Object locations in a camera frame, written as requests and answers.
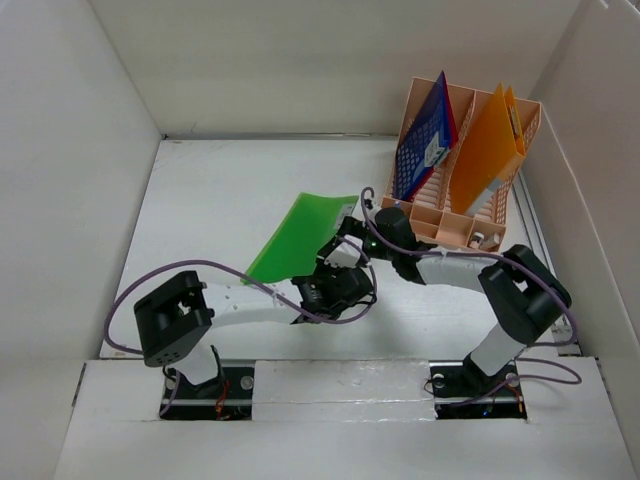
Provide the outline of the green folder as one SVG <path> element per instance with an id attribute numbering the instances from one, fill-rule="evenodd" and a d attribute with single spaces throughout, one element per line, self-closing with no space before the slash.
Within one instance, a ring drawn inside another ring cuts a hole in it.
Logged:
<path id="1" fill-rule="evenodd" d="M 325 197 L 300 193 L 245 274 L 262 283 L 310 275 L 318 251 L 352 214 L 357 200 L 357 195 Z"/>

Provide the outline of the blue folder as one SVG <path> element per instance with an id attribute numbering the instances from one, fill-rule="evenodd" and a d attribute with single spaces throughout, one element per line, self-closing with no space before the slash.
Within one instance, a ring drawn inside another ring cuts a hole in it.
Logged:
<path id="1" fill-rule="evenodd" d="M 442 70 L 396 150 L 393 195 L 398 200 L 412 201 L 451 151 L 444 79 Z"/>

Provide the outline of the staples box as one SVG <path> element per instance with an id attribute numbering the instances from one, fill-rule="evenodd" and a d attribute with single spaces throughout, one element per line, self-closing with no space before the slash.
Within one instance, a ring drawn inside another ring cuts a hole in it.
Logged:
<path id="1" fill-rule="evenodd" d="M 503 239 L 504 235 L 499 232 L 487 235 L 480 244 L 480 249 L 485 252 L 498 252 Z"/>

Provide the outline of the red folder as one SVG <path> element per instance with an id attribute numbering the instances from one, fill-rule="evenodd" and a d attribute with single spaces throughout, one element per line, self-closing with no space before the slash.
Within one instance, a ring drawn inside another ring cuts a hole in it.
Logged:
<path id="1" fill-rule="evenodd" d="M 458 143 L 458 129 L 455 121 L 455 116 L 451 104 L 451 98 L 449 94 L 449 88 L 447 80 L 443 80 L 443 88 L 444 88 L 444 97 L 445 97 L 445 106 L 446 106 L 446 114 L 447 114 L 447 124 L 449 131 L 449 149 L 453 150 L 456 144 Z"/>

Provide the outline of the orange folder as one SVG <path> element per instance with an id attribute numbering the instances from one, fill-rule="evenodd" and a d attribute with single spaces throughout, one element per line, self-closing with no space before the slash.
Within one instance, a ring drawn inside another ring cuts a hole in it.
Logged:
<path id="1" fill-rule="evenodd" d="M 499 85 L 462 142 L 451 176 L 451 210 L 474 216 L 525 156 L 519 112 L 513 90 Z"/>

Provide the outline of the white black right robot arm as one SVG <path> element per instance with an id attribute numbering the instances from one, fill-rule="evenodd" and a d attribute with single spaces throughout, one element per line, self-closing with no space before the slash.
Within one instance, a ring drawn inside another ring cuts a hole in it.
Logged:
<path id="1" fill-rule="evenodd" d="M 504 254 L 448 249 L 417 239 L 396 207 L 374 219 L 343 220 L 337 235 L 359 245 L 369 258 L 391 263 L 396 273 L 419 285 L 446 285 L 482 293 L 496 325 L 463 359 L 458 384 L 483 394 L 505 376 L 505 368 L 535 346 L 555 321 L 570 317 L 571 297 L 534 252 L 517 244 Z"/>

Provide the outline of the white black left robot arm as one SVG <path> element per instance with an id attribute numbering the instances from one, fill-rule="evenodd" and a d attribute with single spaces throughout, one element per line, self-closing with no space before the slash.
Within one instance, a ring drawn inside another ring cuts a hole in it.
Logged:
<path id="1" fill-rule="evenodd" d="M 214 284 L 182 271 L 134 305 L 146 366 L 173 369 L 201 396 L 222 387 L 223 369 L 205 339 L 215 327 L 253 323 L 340 324 L 376 300 L 376 281 L 359 267 L 323 269 L 260 287 Z"/>

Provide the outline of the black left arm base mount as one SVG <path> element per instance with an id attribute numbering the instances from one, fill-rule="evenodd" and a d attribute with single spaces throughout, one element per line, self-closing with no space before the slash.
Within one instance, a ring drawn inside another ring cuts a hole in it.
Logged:
<path id="1" fill-rule="evenodd" d="M 159 418 L 169 421 L 245 421 L 252 419 L 254 363 L 226 363 L 224 381 L 203 386 L 184 376 L 175 384 L 175 370 L 165 374 Z"/>

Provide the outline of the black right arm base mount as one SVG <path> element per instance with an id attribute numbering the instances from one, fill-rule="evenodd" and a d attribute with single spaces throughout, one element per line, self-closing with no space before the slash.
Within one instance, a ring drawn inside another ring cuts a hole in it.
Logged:
<path id="1" fill-rule="evenodd" d="M 508 364 L 487 384 L 474 387 L 462 378 L 462 366 L 434 364 L 423 391 L 432 396 L 437 420 L 526 420 L 524 395 Z"/>

